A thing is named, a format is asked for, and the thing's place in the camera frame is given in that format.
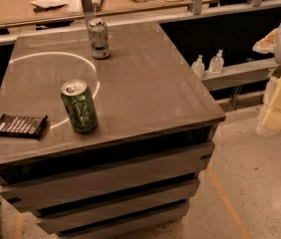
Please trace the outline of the white 7up can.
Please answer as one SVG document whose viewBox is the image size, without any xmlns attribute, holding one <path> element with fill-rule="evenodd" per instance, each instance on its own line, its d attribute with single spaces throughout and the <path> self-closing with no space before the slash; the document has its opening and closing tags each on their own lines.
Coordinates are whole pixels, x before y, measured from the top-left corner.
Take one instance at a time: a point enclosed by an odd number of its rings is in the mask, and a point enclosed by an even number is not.
<svg viewBox="0 0 281 239">
<path fill-rule="evenodd" d="M 107 24 L 100 18 L 88 22 L 89 40 L 92 55 L 96 59 L 105 59 L 110 55 Z"/>
</svg>

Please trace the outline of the green soda can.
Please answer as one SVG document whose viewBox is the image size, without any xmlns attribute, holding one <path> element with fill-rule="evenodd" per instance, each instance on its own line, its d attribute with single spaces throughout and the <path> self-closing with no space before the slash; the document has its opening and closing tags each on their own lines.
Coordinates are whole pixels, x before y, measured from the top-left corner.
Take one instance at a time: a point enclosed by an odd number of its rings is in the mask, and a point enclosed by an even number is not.
<svg viewBox="0 0 281 239">
<path fill-rule="evenodd" d="M 83 80 L 69 80 L 61 86 L 61 99 L 77 133 L 92 132 L 98 118 L 91 90 Z"/>
</svg>

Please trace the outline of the clear sanitizer bottle right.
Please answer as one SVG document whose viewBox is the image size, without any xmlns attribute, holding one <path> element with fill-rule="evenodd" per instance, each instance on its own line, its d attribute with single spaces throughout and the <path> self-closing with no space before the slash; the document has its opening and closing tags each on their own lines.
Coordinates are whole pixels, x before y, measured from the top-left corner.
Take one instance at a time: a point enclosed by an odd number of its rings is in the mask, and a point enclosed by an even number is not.
<svg viewBox="0 0 281 239">
<path fill-rule="evenodd" d="M 212 74 L 220 74 L 223 69 L 223 51 L 219 50 L 217 54 L 210 60 L 208 71 Z"/>
</svg>

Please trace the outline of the clear sanitizer bottle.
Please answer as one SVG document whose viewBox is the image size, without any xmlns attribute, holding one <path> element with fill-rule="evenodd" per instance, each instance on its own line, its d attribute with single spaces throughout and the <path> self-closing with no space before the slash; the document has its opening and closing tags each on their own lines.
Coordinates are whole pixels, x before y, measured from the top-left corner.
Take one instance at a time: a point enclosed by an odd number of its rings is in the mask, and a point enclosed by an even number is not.
<svg viewBox="0 0 281 239">
<path fill-rule="evenodd" d="M 220 74 L 223 69 L 223 51 L 219 50 L 217 54 L 210 60 L 208 71 L 212 74 Z"/>
<path fill-rule="evenodd" d="M 191 65 L 191 69 L 195 72 L 195 74 L 202 79 L 203 78 L 203 74 L 204 74 L 204 70 L 205 70 L 205 66 L 204 63 L 202 61 L 203 56 L 199 55 L 197 57 L 197 60 L 195 62 L 192 63 Z"/>
</svg>

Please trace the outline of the clear sanitizer bottle left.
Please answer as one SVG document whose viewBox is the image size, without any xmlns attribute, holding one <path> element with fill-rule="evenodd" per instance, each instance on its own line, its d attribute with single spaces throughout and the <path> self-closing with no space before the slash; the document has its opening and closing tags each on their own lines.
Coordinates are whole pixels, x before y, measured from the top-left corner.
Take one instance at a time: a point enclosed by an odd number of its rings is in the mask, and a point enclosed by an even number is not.
<svg viewBox="0 0 281 239">
<path fill-rule="evenodd" d="M 195 72 L 195 74 L 202 79 L 203 78 L 203 74 L 204 74 L 204 70 L 205 70 L 205 66 L 204 63 L 202 61 L 203 56 L 199 55 L 197 57 L 197 60 L 195 62 L 192 63 L 191 65 L 191 69 Z"/>
</svg>

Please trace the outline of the grey drawer cabinet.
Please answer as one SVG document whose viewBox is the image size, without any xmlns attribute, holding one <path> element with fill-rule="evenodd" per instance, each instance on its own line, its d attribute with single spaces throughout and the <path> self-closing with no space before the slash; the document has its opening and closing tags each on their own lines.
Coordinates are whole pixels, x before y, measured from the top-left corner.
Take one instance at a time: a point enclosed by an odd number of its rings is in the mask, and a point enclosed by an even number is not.
<svg viewBox="0 0 281 239">
<path fill-rule="evenodd" d="M 187 212 L 224 112 L 156 23 L 110 28 L 97 60 L 85 31 L 15 43 L 0 117 L 47 116 L 38 139 L 0 136 L 2 197 L 59 239 L 108 239 Z M 74 131 L 61 86 L 89 86 L 98 126 Z"/>
</svg>

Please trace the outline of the stack of papers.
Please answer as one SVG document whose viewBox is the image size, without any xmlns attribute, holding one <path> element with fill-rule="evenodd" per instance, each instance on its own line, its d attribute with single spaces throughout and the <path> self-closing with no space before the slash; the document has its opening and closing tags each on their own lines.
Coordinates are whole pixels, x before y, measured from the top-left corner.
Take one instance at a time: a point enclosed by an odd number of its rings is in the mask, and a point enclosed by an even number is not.
<svg viewBox="0 0 281 239">
<path fill-rule="evenodd" d="M 31 4 L 44 9 L 65 7 L 69 12 L 83 11 L 81 0 L 35 0 Z"/>
</svg>

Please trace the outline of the black snack packet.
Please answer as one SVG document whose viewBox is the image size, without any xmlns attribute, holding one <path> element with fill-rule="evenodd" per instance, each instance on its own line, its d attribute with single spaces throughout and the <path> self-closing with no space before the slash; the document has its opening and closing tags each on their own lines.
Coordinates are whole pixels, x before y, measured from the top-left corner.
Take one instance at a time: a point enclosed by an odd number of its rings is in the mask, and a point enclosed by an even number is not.
<svg viewBox="0 0 281 239">
<path fill-rule="evenodd" d="M 21 117 L 3 114 L 0 118 L 0 136 L 39 138 L 48 117 Z"/>
</svg>

